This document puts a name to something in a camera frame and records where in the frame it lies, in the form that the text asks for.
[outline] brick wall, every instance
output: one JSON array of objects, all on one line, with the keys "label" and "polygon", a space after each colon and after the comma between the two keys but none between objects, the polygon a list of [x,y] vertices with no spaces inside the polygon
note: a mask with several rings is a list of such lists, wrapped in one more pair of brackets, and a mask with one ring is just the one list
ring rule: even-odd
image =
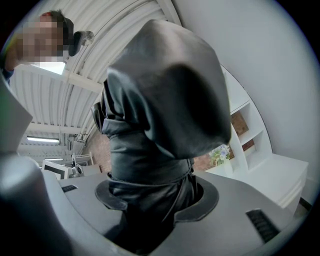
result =
[{"label": "brick wall", "polygon": [[110,145],[106,135],[98,130],[90,136],[82,154],[92,153],[93,162],[100,166],[101,172],[111,171]]},{"label": "brick wall", "polygon": [[[248,131],[247,124],[241,116],[240,112],[236,112],[231,116],[231,122],[238,136]],[[254,141],[250,140],[242,147],[245,151],[253,145]],[[230,158],[232,159],[234,155],[232,149],[230,150]],[[109,139],[106,135],[102,135],[98,130],[96,130],[95,133],[90,136],[88,143],[84,148],[83,154],[89,154],[89,152],[92,153],[94,163],[100,166],[100,170],[102,172],[111,171],[110,146]],[[193,167],[197,171],[205,171],[214,167],[214,165],[211,164],[209,155],[205,154],[194,159]]]}]

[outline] corrugated ceiling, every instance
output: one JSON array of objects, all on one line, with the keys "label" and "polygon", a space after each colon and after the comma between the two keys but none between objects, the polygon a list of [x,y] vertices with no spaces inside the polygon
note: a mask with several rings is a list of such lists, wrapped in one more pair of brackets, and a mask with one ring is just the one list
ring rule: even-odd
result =
[{"label": "corrugated ceiling", "polygon": [[[94,42],[82,46],[76,56],[70,57],[65,69],[101,86],[107,77],[108,65],[139,29],[150,19],[167,20],[155,0],[47,0],[36,7],[32,17],[58,9],[73,21],[74,31],[89,30],[95,34]],[[33,116],[32,123],[59,127],[58,131],[61,127],[93,131],[90,108],[100,98],[96,91],[30,70],[17,68],[10,85]],[[26,139],[27,135],[58,138],[60,144],[34,143]],[[42,128],[27,130],[18,153],[32,157],[40,165],[48,157],[61,156],[69,161],[71,152],[67,150],[67,140],[70,136],[77,134],[48,133]]]}]

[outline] gray machine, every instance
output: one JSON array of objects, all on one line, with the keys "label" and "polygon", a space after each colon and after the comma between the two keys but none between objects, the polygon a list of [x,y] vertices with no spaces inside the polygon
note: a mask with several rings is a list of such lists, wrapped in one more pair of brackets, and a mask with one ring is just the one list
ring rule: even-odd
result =
[{"label": "gray machine", "polygon": [[[32,159],[15,153],[31,116],[0,79],[0,100],[5,104],[1,119],[8,120],[0,126],[6,138],[0,144],[1,203],[32,230],[47,254],[133,255],[114,243],[124,228],[126,204],[108,193],[106,173],[58,181],[53,173],[41,172]],[[291,221],[289,212],[245,183],[194,174],[203,189],[201,198],[175,214],[173,231],[151,256],[243,255]],[[97,197],[99,187],[106,202]]]}]

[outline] white shelving unit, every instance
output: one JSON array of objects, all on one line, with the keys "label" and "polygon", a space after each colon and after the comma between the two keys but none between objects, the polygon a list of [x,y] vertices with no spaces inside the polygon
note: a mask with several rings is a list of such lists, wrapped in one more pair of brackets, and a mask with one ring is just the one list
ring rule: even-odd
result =
[{"label": "white shelving unit", "polygon": [[[254,102],[223,66],[222,71],[229,95],[230,114],[239,111],[248,131],[238,136],[231,125],[232,173],[226,172],[223,164],[206,172],[245,182],[293,214],[306,182],[308,163],[273,154],[265,124]],[[254,146],[244,151],[242,146],[250,140],[254,141]]]}]

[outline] person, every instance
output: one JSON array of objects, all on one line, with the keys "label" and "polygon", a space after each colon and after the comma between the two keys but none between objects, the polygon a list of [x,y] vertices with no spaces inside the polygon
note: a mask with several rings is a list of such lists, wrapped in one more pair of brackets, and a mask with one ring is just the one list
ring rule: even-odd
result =
[{"label": "person", "polygon": [[68,50],[73,23],[61,10],[43,13],[26,22],[4,45],[0,54],[0,71],[8,82],[20,64],[57,61]]}]

